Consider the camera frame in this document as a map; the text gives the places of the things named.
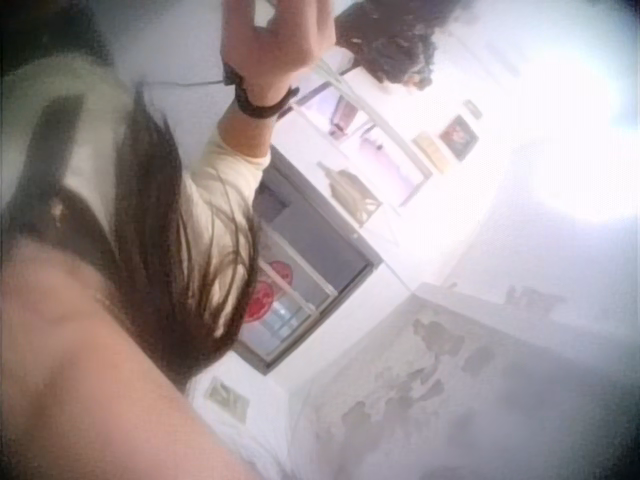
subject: cable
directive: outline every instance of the cable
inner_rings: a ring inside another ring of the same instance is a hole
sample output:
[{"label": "cable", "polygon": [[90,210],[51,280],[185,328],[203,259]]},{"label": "cable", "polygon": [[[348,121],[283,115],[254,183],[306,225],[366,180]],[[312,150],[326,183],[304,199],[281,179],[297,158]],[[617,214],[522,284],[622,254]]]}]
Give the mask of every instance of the cable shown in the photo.
[{"label": "cable", "polygon": [[224,80],[210,80],[207,82],[193,82],[193,83],[182,83],[182,82],[142,82],[142,85],[145,87],[151,88],[192,88],[192,87],[209,87],[213,85],[222,85],[224,84]]}]

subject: skin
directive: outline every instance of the skin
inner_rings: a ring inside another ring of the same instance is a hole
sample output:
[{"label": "skin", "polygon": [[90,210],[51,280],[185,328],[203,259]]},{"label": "skin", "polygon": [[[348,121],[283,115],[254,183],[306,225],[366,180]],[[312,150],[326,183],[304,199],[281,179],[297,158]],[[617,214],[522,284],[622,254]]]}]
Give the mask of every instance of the skin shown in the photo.
[{"label": "skin", "polygon": [[[224,6],[223,57],[257,105],[277,103],[335,41],[330,0],[279,0],[260,30],[253,0]],[[274,123],[232,104],[219,131],[231,148],[260,157]],[[34,479],[253,478],[96,301],[105,290],[88,265],[29,240],[5,263],[2,433],[18,471]]]}]

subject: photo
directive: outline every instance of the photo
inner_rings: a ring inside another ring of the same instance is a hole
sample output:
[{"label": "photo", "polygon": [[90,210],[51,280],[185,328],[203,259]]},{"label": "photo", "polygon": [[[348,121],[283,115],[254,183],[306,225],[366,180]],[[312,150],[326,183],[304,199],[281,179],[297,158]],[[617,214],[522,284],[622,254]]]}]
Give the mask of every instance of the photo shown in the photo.
[{"label": "photo", "polygon": [[467,158],[473,147],[478,143],[478,135],[467,121],[458,115],[453,122],[440,134],[440,139],[460,161]]}]

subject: black wristband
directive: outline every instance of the black wristband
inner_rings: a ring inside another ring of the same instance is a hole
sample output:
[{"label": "black wristband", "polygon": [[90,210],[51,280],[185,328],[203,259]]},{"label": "black wristband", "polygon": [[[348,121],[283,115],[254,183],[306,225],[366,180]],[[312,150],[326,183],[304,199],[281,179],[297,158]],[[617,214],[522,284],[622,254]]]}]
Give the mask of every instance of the black wristband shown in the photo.
[{"label": "black wristband", "polygon": [[300,93],[299,88],[290,88],[286,95],[275,105],[270,107],[259,107],[251,103],[249,95],[244,87],[236,85],[236,103],[242,113],[248,117],[258,120],[266,120],[268,118],[277,117],[278,114],[289,106],[291,99],[296,97]]},{"label": "black wristband", "polygon": [[257,120],[266,120],[278,116],[289,105],[289,102],[300,93],[299,88],[290,88],[286,95],[275,105],[270,107],[259,107],[251,103],[249,94],[244,88],[244,78],[235,68],[224,62],[224,83],[225,85],[236,86],[236,103],[242,113]]}]

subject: hand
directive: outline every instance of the hand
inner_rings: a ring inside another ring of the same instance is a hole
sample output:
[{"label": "hand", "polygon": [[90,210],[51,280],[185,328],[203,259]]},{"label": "hand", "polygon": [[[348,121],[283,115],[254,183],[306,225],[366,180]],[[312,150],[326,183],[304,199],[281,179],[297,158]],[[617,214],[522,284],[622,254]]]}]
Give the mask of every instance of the hand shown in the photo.
[{"label": "hand", "polygon": [[223,0],[222,58],[244,77],[251,102],[270,106],[335,44],[332,1],[277,0],[266,28],[254,26],[255,1]]}]

